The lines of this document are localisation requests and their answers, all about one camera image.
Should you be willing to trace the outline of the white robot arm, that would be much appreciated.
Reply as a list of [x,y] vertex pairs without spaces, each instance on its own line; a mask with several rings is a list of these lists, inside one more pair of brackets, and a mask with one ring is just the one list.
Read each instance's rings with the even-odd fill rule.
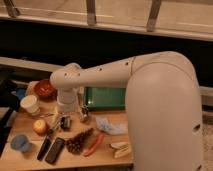
[[203,171],[202,103],[192,63],[166,51],[50,76],[57,102],[71,109],[77,87],[124,87],[134,171]]

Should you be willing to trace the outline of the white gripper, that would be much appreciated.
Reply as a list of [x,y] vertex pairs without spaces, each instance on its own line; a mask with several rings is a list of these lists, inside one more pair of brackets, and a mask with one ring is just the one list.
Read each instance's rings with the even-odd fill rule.
[[[57,94],[57,109],[60,113],[75,112],[77,109],[78,97],[77,91],[74,88],[69,90],[59,90]],[[55,113],[52,117],[54,125],[59,118],[59,114]]]

